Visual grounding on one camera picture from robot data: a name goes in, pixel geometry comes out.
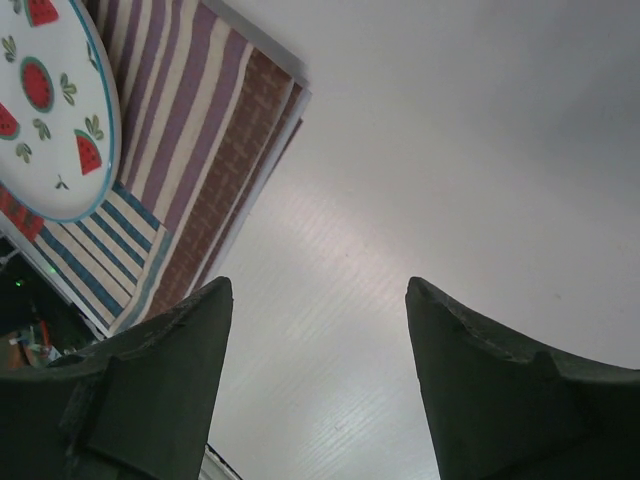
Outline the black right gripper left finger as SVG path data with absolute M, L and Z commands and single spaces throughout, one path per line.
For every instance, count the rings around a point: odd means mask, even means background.
M 195 479 L 233 311 L 219 277 L 46 367 L 1 375 L 5 479 Z

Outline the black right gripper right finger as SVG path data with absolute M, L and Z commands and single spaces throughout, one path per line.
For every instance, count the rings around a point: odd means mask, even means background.
M 639 374 L 548 346 L 426 280 L 408 329 L 444 479 L 635 479 Z

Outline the striped patchwork placemat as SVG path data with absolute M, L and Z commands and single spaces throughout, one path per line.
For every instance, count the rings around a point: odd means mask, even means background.
M 209 1 L 80 1 L 114 75 L 121 158 L 89 216 L 58 223 L 1 184 L 1 234 L 99 332 L 203 285 L 295 134 L 309 92 Z

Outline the white watermelon pattern plate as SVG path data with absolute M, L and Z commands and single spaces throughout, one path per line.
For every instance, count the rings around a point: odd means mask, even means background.
M 93 213 L 121 158 L 109 59 L 80 1 L 1 4 L 1 184 L 58 223 Z

